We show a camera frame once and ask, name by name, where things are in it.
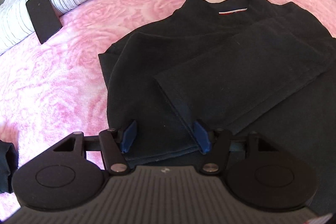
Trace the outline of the black fleece garment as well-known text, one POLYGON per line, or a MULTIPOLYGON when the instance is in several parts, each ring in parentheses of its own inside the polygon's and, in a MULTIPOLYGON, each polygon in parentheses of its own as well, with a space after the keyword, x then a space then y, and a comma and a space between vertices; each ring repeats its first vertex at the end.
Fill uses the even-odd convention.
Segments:
POLYGON ((316 170, 316 212, 335 209, 335 39, 307 10, 186 0, 98 58, 109 127, 137 122, 130 165, 199 163, 196 120, 256 131, 316 170))

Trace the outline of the dark folded clothes pile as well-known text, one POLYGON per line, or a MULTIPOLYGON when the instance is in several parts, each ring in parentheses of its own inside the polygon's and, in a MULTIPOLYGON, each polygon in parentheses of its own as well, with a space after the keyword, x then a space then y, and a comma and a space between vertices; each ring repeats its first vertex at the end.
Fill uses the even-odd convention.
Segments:
POLYGON ((18 153, 13 143, 0 141, 0 192, 12 193, 13 174, 18 169, 18 153))

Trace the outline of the pink floral bed blanket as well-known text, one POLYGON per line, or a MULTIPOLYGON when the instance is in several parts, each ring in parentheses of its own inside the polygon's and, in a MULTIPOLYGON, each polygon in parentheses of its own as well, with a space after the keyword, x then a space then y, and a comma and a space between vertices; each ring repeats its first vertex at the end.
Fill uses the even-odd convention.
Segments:
MULTIPOLYGON (((108 89, 98 56, 135 29, 164 20, 186 0, 89 0, 62 16, 46 43, 35 34, 1 56, 1 141, 13 143, 18 167, 72 132, 109 129, 108 89)), ((226 0, 205 0, 220 3, 226 0)), ((267 0, 307 10, 335 39, 335 0, 267 0)), ((18 209, 1 193, 1 217, 18 209)))

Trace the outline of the black rectangular phone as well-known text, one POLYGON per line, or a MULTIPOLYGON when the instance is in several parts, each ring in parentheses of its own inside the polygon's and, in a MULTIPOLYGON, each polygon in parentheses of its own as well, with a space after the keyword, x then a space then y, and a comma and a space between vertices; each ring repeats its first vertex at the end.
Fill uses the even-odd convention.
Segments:
POLYGON ((46 43, 63 27, 50 0, 27 0, 26 8, 40 44, 46 43))

